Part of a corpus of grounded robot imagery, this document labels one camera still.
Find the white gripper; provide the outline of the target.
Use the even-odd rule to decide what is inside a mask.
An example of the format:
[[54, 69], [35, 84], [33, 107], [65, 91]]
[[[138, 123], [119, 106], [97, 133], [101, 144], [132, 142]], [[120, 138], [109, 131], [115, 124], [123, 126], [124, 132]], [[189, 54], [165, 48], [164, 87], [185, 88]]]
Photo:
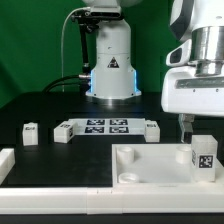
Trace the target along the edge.
[[186, 144], [192, 140], [194, 115], [224, 117], [224, 73], [213, 77], [195, 74], [190, 66], [169, 69], [162, 89], [162, 108], [180, 114], [181, 142]]

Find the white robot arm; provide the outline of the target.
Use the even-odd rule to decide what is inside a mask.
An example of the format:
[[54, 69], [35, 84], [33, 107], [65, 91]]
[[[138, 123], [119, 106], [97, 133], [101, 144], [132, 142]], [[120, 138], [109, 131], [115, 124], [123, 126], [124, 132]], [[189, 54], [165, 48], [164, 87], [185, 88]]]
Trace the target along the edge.
[[[97, 63], [86, 96], [106, 103], [139, 96], [122, 9], [141, 0], [82, 1], [85, 30], [98, 31]], [[187, 137], [196, 115], [224, 117], [224, 0], [174, 0], [169, 26], [182, 44], [167, 55], [161, 105], [179, 116]]]

